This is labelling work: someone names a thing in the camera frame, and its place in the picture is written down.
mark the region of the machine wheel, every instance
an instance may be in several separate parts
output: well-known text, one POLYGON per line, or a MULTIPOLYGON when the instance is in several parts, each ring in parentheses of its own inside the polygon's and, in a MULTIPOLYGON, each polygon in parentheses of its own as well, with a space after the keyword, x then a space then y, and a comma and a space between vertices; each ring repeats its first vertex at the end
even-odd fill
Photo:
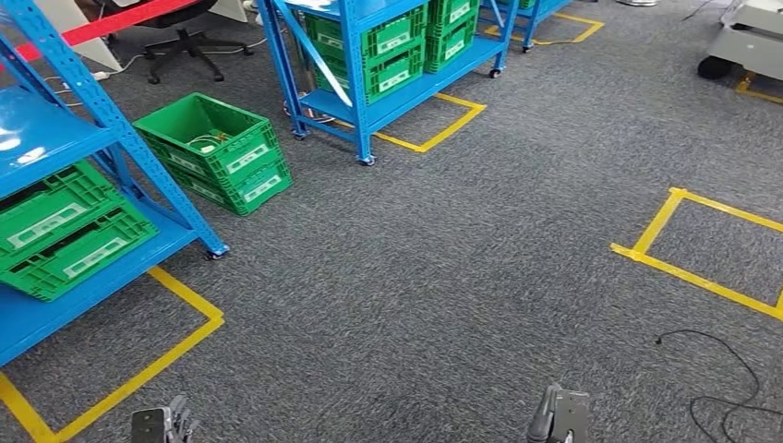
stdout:
POLYGON ((223 257, 225 257, 225 256, 227 256, 227 255, 228 255, 228 251, 225 251, 225 252, 223 252, 222 254, 215 254, 215 253, 214 253, 214 252, 212 252, 212 251, 207 251, 207 252, 204 254, 204 257, 205 257, 207 260, 209 260, 209 261, 215 261, 215 260, 220 260, 221 258, 223 258, 223 257))
POLYGON ((699 64, 698 72, 702 78, 717 80, 727 76, 732 66, 734 62, 710 55, 699 64))

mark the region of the red bar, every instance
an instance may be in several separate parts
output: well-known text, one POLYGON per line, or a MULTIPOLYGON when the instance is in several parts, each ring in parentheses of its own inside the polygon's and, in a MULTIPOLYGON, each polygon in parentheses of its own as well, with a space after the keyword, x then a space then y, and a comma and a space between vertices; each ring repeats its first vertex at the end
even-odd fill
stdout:
MULTIPOLYGON (((131 7, 118 14, 95 20, 86 25, 74 28, 73 30, 67 30, 63 32, 62 37, 69 45, 76 46, 77 44, 88 42, 92 39, 111 34, 112 32, 130 28, 142 21, 162 16, 163 14, 188 6, 197 1, 198 0, 151 0, 139 6, 131 7)), ((22 44, 17 46, 16 49, 19 55, 29 62, 41 58, 41 53, 32 43, 22 44)))

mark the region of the chair base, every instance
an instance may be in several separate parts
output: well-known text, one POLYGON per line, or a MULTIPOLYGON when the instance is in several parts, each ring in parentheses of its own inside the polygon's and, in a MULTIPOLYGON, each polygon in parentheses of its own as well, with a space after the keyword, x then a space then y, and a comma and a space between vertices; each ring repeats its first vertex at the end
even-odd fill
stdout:
POLYGON ((210 58, 202 51, 202 47, 217 47, 217 48, 239 48, 242 51, 242 55, 252 55, 253 51, 242 42, 233 42, 230 40, 214 40, 208 39, 203 32, 195 32, 190 34, 185 30, 177 29, 176 34, 178 36, 175 40, 169 40, 167 42, 159 42, 155 44, 148 44, 144 46, 144 58, 153 60, 152 66, 150 66, 150 73, 148 81, 153 85, 161 82, 158 71, 172 60, 177 58, 181 53, 187 52, 191 57, 197 57, 204 62, 205 65, 212 71, 212 75, 215 81, 223 81, 223 73, 215 65, 210 58), (155 53, 161 50, 168 49, 168 51, 161 56, 155 53))

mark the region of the shelf shelf board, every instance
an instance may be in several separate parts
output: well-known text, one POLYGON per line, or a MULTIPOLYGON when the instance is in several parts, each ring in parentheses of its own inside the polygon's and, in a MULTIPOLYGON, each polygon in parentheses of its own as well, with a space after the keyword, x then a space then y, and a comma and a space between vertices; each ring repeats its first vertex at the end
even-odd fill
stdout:
POLYGON ((158 234, 51 303, 0 284, 0 367, 196 239, 196 233, 135 200, 158 234))
MULTIPOLYGON (((422 78, 418 78, 394 93, 368 105, 369 131, 378 131, 393 122, 421 102, 432 97, 436 92, 452 84, 456 79, 464 76, 468 71, 486 62, 491 56, 502 51, 504 46, 503 42, 495 39, 476 36, 473 44, 467 50, 437 74, 425 74, 422 78)), ((302 104, 346 123, 355 124, 351 111, 333 92, 321 89, 313 90, 302 98, 302 104)))
POLYGON ((116 142, 19 86, 0 90, 0 198, 116 142))
MULTIPOLYGON (((285 1, 292 9, 340 20, 340 0, 285 1)), ((360 31, 369 30, 426 2, 427 0, 355 0, 354 19, 360 31)))

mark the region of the blue shelving unit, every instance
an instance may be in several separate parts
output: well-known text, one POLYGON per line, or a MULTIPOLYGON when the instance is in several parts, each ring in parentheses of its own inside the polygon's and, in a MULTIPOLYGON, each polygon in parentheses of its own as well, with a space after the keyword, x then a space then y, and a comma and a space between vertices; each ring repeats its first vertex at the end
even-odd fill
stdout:
MULTIPOLYGON (((373 132, 407 113, 436 92, 446 88, 457 78, 475 69, 492 57, 495 63, 490 76, 496 78, 505 68, 505 58, 512 36, 513 19, 500 18, 500 36, 497 38, 478 35, 470 47, 450 62, 437 74, 424 74, 408 85, 396 90, 377 102, 367 104, 364 89, 364 73, 361 57, 361 33, 370 30, 411 9, 424 5, 428 0, 259 0, 259 12, 264 20, 264 32, 270 43, 272 58, 283 87, 283 94, 289 103, 292 132, 295 137, 307 135, 308 127, 328 132, 356 145, 356 158, 366 164, 375 163, 370 138, 373 132), (343 49, 348 67, 349 91, 345 91, 333 73, 316 51, 307 34, 296 21, 292 10, 330 18, 340 22, 343 31, 343 49), (294 68, 281 36, 285 23, 291 35, 297 40, 313 64, 324 74, 336 92, 316 89, 300 97, 296 86, 294 68), (303 114, 304 108, 312 108, 323 114, 332 115, 354 127, 353 132, 324 125, 303 114)), ((496 0, 487 0, 495 5, 496 0)), ((515 17, 519 0, 511 0, 503 14, 515 17)))
POLYGON ((222 256, 228 246, 32 0, 0 0, 0 7, 72 88, 92 120, 78 117, 65 106, 0 35, 0 61, 18 83, 0 90, 0 198, 91 156, 159 230, 52 303, 0 284, 2 366, 193 240, 200 240, 211 257, 222 256), (131 177, 126 156, 149 177, 171 210, 151 199, 131 177))
MULTIPOLYGON (((563 9, 571 1, 572 0, 536 0, 532 7, 527 7, 525 9, 517 8, 517 17, 526 19, 523 26, 514 26, 515 29, 521 30, 524 34, 522 41, 523 52, 526 53, 533 48, 533 35, 536 33, 538 25, 552 14, 563 9)), ((481 7, 492 11, 496 15, 505 14, 510 7, 504 4, 493 4, 494 2, 492 0, 482 0, 481 7)), ((481 21, 491 22, 491 20, 486 20, 484 18, 481 18, 481 21)))

